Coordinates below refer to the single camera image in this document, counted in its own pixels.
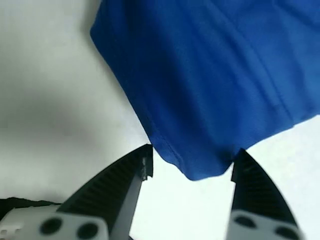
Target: black ridged surface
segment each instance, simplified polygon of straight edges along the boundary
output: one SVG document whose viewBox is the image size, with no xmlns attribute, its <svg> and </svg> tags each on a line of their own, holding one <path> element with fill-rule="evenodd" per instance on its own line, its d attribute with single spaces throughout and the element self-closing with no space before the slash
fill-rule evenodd
<svg viewBox="0 0 320 240">
<path fill-rule="evenodd" d="M 244 149 L 234 159 L 232 181 L 236 183 L 232 210 L 244 210 L 297 225 L 273 181 Z"/>
<path fill-rule="evenodd" d="M 108 225 L 109 235 L 112 235 L 116 223 L 125 223 L 126 226 L 120 227 L 123 232 L 127 231 L 127 240 L 145 175 L 153 176 L 153 148 L 149 144 L 132 151 L 98 173 L 64 202 L 57 212 L 101 217 Z M 120 217 L 123 208 L 129 215 L 122 214 Z M 122 217 L 131 219 L 122 221 L 119 219 Z"/>
</svg>

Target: blue shirt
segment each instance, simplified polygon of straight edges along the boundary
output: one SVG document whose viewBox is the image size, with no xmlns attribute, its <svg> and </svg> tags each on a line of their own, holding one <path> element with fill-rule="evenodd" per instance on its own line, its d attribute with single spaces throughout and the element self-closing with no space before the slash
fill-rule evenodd
<svg viewBox="0 0 320 240">
<path fill-rule="evenodd" d="M 91 37 L 191 180 L 320 111 L 319 0 L 103 0 Z"/>
</svg>

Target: white background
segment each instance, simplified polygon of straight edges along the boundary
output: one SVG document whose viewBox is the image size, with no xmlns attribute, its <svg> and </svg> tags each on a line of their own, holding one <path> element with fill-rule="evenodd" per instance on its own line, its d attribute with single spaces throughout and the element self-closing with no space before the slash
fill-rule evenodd
<svg viewBox="0 0 320 240">
<path fill-rule="evenodd" d="M 148 142 L 89 36 L 98 0 L 0 0 L 0 198 L 64 201 L 112 161 Z M 319 237 L 320 119 L 249 152 Z M 154 156 L 131 233 L 136 240 L 222 240 L 234 185 L 187 180 Z"/>
</svg>

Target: screw hole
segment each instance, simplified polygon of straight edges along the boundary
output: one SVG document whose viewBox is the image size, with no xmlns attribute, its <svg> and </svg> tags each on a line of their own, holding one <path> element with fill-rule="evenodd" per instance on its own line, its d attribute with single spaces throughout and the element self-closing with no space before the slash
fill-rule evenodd
<svg viewBox="0 0 320 240">
<path fill-rule="evenodd" d="M 98 226 L 95 223 L 86 223 L 79 227 L 77 236 L 79 239 L 91 239 L 96 236 L 98 232 Z"/>
<path fill-rule="evenodd" d="M 247 216 L 238 216 L 237 218 L 234 219 L 234 221 L 239 224 L 242 225 L 244 227 L 250 228 L 250 229 L 256 229 L 257 225 L 255 224 L 255 222 L 247 217 Z"/>
<path fill-rule="evenodd" d="M 299 240 L 299 236 L 296 234 L 296 232 L 288 227 L 285 227 L 285 226 L 278 227 L 275 230 L 275 233 L 281 237 L 286 238 L 286 239 Z"/>
<path fill-rule="evenodd" d="M 62 220 L 58 217 L 53 217 L 46 220 L 40 227 L 40 232 L 43 235 L 51 235 L 56 233 L 62 225 Z"/>
</svg>

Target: blue fabric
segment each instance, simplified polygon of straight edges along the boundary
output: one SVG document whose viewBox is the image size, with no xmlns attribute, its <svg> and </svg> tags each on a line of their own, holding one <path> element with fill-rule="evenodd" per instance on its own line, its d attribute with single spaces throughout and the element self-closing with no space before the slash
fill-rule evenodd
<svg viewBox="0 0 320 240">
<path fill-rule="evenodd" d="M 103 0 L 91 37 L 191 180 L 320 111 L 319 0 Z"/>
</svg>

